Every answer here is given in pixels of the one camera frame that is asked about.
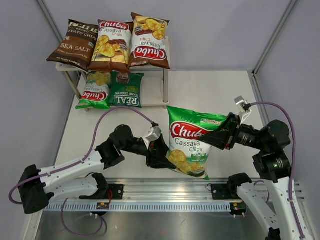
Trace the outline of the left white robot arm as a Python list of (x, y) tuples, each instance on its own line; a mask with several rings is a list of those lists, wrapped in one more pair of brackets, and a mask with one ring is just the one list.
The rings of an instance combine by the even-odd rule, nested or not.
[(109, 190), (103, 171), (123, 162), (122, 152), (145, 157), (149, 168), (174, 170), (176, 167), (166, 157), (168, 151), (157, 124), (140, 138), (134, 137), (128, 125), (119, 125), (105, 142), (83, 157), (41, 169), (34, 164), (26, 167), (18, 182), (23, 211), (33, 214), (50, 202), (73, 197), (103, 199)]

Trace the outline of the green Chuba cassava bag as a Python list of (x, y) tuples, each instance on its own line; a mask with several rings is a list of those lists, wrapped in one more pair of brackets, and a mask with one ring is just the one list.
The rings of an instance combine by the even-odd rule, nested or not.
[(90, 72), (87, 76), (84, 91), (75, 108), (77, 110), (94, 108), (108, 111), (110, 109), (109, 95), (111, 86), (112, 78), (109, 72)]
[(212, 146), (199, 141), (200, 137), (218, 130), (227, 117), (168, 106), (169, 144), (166, 158), (174, 171), (207, 180), (207, 160)]

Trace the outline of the green Real chips bag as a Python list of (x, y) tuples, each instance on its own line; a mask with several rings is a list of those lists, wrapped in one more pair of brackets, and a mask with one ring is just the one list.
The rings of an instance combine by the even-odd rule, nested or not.
[(141, 83), (144, 74), (113, 71), (111, 77), (109, 104), (111, 106), (142, 108)]

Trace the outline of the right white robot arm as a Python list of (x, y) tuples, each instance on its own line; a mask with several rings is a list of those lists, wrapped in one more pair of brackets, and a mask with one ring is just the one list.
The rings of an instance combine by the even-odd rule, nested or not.
[(289, 134), (282, 121), (273, 120), (256, 130), (231, 113), (218, 130), (199, 137), (201, 142), (221, 150), (231, 150), (239, 144), (259, 151), (253, 156), (253, 164), (271, 196), (273, 208), (256, 193), (254, 183), (245, 173), (230, 176), (226, 190), (230, 197), (240, 198), (249, 207), (267, 240), (313, 239), (297, 202), (293, 162), (284, 152), (291, 143)]

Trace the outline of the brown Chuba cassava bag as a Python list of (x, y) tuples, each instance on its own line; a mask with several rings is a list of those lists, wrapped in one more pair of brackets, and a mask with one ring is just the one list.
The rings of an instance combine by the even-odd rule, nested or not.
[(169, 20), (131, 13), (133, 32), (131, 35), (128, 68), (151, 65), (170, 69), (165, 38)]
[(98, 38), (89, 71), (128, 73), (133, 22), (98, 20)]

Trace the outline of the brown Kettle sea salt bag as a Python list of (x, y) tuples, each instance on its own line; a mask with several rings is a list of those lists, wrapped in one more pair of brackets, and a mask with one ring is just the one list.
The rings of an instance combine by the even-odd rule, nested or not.
[(87, 72), (98, 39), (98, 31), (95, 24), (70, 19), (65, 38), (46, 60)]

